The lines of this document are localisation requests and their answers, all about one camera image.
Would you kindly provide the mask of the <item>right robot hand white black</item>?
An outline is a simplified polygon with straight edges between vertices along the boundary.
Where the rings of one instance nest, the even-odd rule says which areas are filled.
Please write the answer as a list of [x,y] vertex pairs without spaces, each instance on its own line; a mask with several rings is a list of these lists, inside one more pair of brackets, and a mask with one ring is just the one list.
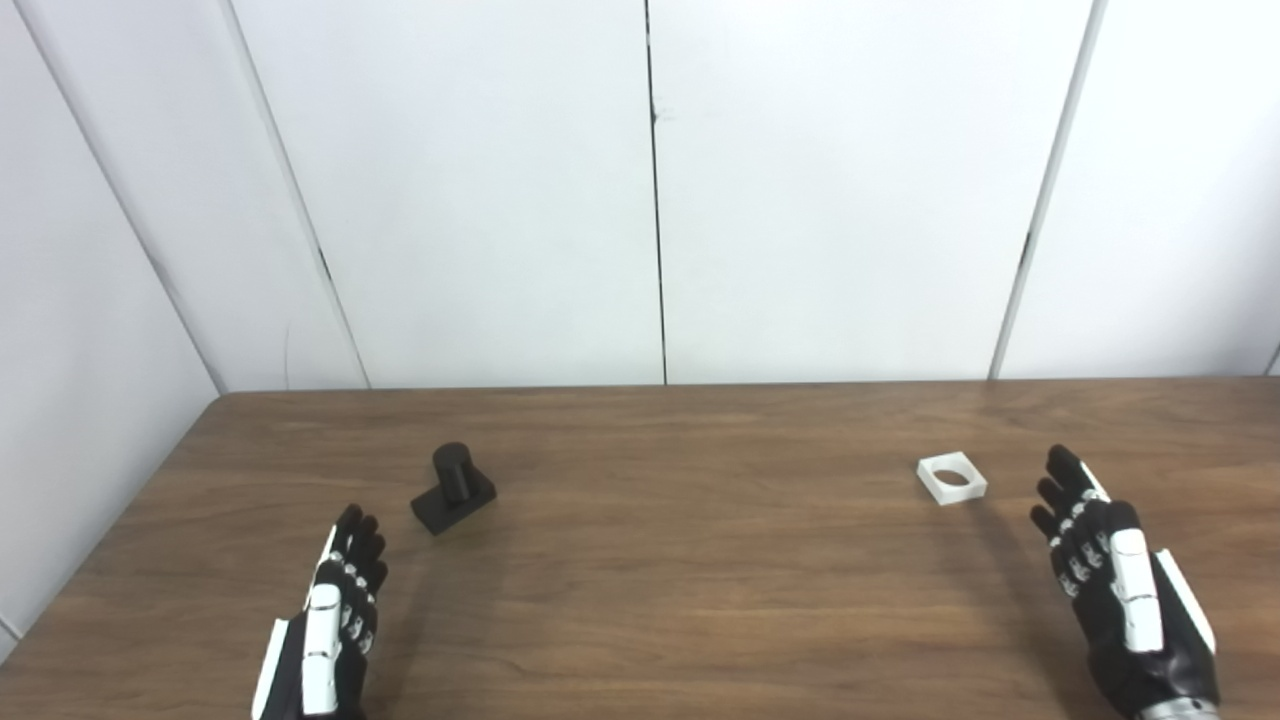
[[1030,519],[1087,643],[1085,664],[1124,719],[1217,719],[1216,638],[1169,550],[1152,550],[1137,510],[1055,445]]

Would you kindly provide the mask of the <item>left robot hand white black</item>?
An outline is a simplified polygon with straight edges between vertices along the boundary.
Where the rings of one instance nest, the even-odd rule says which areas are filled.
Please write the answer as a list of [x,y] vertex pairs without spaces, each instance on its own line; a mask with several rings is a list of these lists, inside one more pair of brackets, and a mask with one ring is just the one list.
[[364,687],[379,630],[387,541],[357,503],[335,519],[303,607],[276,619],[259,674],[253,719],[365,719]]

